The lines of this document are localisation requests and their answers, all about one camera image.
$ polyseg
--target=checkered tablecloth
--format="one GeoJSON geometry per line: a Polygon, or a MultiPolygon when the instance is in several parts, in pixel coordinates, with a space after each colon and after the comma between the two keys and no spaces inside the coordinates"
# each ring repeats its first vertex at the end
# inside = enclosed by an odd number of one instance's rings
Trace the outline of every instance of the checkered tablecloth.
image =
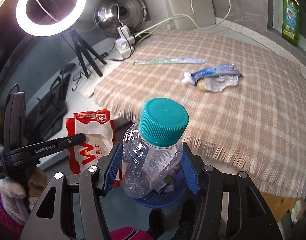
{"type": "Polygon", "coordinates": [[[306,82],[299,66],[266,49],[201,32],[163,31],[106,76],[95,101],[136,122],[143,104],[165,97],[189,113],[192,152],[249,173],[260,191],[306,195],[306,82]],[[138,65],[136,59],[204,58],[203,65],[138,65]],[[181,83],[185,71],[234,63],[243,78],[221,93],[181,83]]]}

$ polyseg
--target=person's leg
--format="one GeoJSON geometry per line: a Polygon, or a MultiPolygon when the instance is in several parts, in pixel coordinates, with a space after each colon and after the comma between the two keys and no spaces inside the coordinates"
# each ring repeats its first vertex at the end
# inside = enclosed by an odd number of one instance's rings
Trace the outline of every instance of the person's leg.
{"type": "Polygon", "coordinates": [[[185,201],[182,209],[180,227],[171,240],[190,240],[194,229],[196,207],[193,200],[185,201]]]}
{"type": "Polygon", "coordinates": [[[159,210],[153,209],[149,216],[150,228],[147,233],[154,239],[157,240],[164,232],[163,229],[163,217],[159,210]]]}

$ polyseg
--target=plastic bottle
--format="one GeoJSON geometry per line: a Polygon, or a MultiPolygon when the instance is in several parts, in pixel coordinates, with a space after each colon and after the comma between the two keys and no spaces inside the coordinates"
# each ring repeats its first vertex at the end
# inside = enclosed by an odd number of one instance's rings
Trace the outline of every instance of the plastic bottle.
{"type": "Polygon", "coordinates": [[[296,0],[283,0],[282,36],[294,46],[300,38],[300,6],[296,0]]]}
{"type": "Polygon", "coordinates": [[[181,136],[189,115],[177,102],[153,98],[142,109],[123,140],[123,190],[132,198],[145,197],[177,165],[183,152],[181,136]]]}

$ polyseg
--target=white ring light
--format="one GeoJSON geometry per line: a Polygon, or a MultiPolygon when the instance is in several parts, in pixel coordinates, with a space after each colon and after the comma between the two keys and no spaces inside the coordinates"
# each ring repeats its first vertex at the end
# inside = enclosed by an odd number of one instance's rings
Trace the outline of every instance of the white ring light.
{"type": "Polygon", "coordinates": [[[16,6],[16,19],[19,26],[28,34],[46,37],[63,32],[71,27],[82,14],[86,0],[77,0],[73,11],[60,22],[51,25],[39,25],[32,22],[26,14],[28,0],[19,0],[16,6]]]}

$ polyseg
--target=clear plastic bottle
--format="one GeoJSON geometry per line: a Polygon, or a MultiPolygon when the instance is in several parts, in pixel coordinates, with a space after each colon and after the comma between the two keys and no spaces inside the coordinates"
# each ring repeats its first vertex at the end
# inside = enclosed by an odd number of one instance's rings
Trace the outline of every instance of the clear plastic bottle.
{"type": "Polygon", "coordinates": [[[132,198],[145,197],[177,165],[183,152],[181,136],[189,122],[186,110],[167,98],[145,103],[140,121],[123,140],[123,190],[132,198]]]}

